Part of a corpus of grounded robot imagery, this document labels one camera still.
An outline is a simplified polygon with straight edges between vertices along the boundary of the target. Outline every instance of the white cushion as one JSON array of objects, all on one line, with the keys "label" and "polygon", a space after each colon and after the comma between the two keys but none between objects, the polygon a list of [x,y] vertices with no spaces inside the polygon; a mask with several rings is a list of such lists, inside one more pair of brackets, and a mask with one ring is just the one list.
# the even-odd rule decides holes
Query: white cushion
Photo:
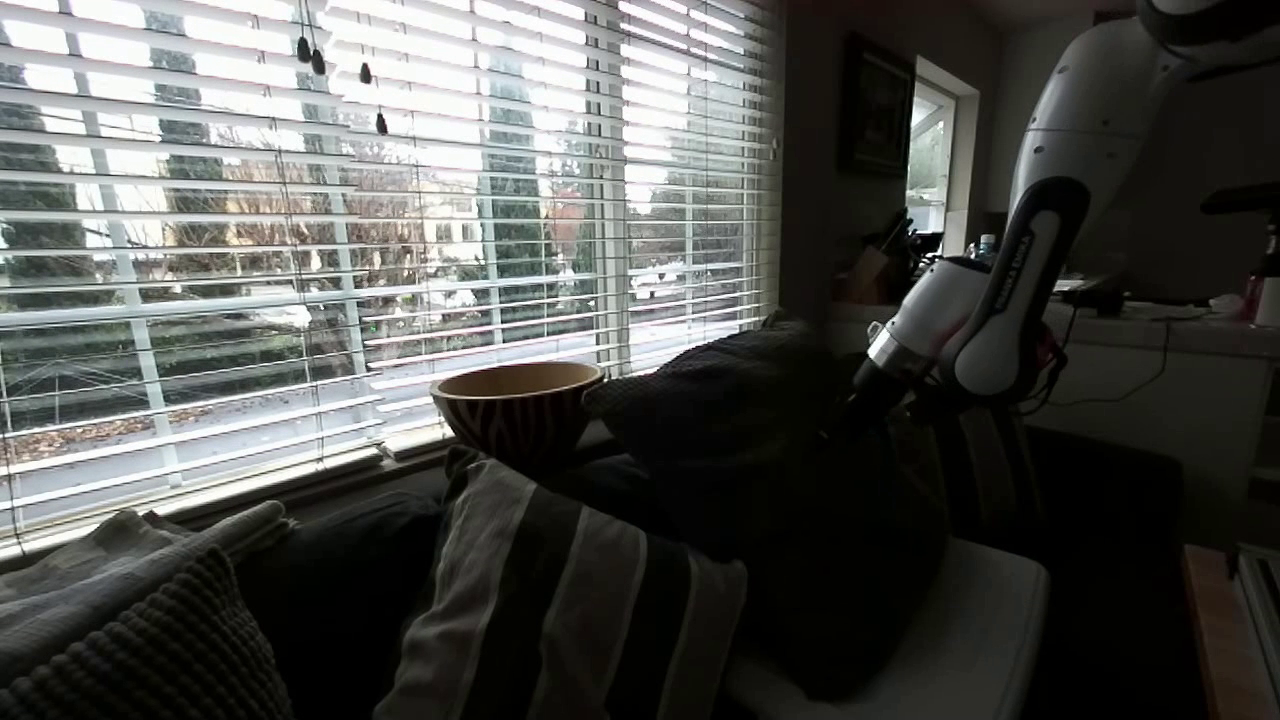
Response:
[{"label": "white cushion", "polygon": [[767,656],[742,652],[729,698],[760,720],[1013,720],[1031,684],[1045,599],[1040,563],[954,539],[903,646],[865,694],[820,704]]}]

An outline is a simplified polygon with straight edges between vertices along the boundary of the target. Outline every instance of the fabric upholstery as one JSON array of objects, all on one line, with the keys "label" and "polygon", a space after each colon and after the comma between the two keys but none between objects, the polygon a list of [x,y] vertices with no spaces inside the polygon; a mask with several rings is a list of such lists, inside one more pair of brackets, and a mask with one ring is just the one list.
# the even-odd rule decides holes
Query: fabric upholstery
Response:
[{"label": "fabric upholstery", "polygon": [[944,502],[954,536],[1040,556],[1045,502],[1016,407],[912,407],[891,445],[899,468]]},{"label": "fabric upholstery", "polygon": [[245,604],[275,647],[296,715],[373,715],[402,632],[434,594],[442,485],[403,476],[296,512],[296,532],[242,563]]},{"label": "fabric upholstery", "polygon": [[193,556],[250,556],[288,536],[282,504],[258,504],[206,532],[118,512],[87,536],[0,576],[0,684],[50,661],[158,594]]},{"label": "fabric upholstery", "polygon": [[533,482],[656,536],[678,536],[652,472],[633,453],[593,455]]},{"label": "fabric upholstery", "polygon": [[209,551],[5,681],[0,715],[275,720],[293,709],[272,647],[242,604],[233,562]]},{"label": "fabric upholstery", "polygon": [[744,594],[742,563],[479,459],[377,715],[711,715]]},{"label": "fabric upholstery", "polygon": [[1050,574],[1035,562],[954,539],[912,632],[854,702],[806,698],[760,652],[736,656],[725,690],[758,720],[1016,720],[1031,694],[1045,614]]},{"label": "fabric upholstery", "polygon": [[876,675],[944,550],[944,512],[897,472],[884,423],[840,423],[848,382],[820,331],[772,322],[590,396],[679,539],[749,563],[749,642],[812,698]]}]

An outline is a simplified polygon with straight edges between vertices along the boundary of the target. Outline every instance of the striped pillow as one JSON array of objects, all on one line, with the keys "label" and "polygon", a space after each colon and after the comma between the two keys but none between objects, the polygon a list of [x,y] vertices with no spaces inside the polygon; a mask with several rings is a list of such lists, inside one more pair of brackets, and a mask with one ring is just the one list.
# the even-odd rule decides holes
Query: striped pillow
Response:
[{"label": "striped pillow", "polygon": [[891,439],[899,468],[942,493],[954,536],[1035,556],[1045,502],[1016,407],[916,407],[891,423]]},{"label": "striped pillow", "polygon": [[377,715],[711,715],[749,574],[479,459]]}]

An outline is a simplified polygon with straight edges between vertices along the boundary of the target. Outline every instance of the white car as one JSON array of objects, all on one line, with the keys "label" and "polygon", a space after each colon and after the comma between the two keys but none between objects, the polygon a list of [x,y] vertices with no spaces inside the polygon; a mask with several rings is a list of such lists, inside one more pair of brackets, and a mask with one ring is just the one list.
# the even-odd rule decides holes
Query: white car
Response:
[{"label": "white car", "polygon": [[475,293],[462,289],[456,280],[423,280],[422,285],[422,314],[428,324],[447,324],[456,317],[473,317]]},{"label": "white car", "polygon": [[312,314],[296,289],[259,285],[250,289],[254,299],[265,299],[265,308],[254,308],[250,322],[272,324],[272,330],[312,330]]},{"label": "white car", "polygon": [[633,299],[668,299],[689,289],[689,266],[652,266],[633,271]]}]

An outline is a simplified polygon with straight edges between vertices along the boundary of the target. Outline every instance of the picture frame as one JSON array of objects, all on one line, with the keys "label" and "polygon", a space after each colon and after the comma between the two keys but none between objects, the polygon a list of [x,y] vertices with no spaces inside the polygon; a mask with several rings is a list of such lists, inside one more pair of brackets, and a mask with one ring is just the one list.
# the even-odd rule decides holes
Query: picture frame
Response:
[{"label": "picture frame", "polygon": [[903,180],[912,148],[916,71],[865,38],[846,40],[835,166],[854,177]]}]

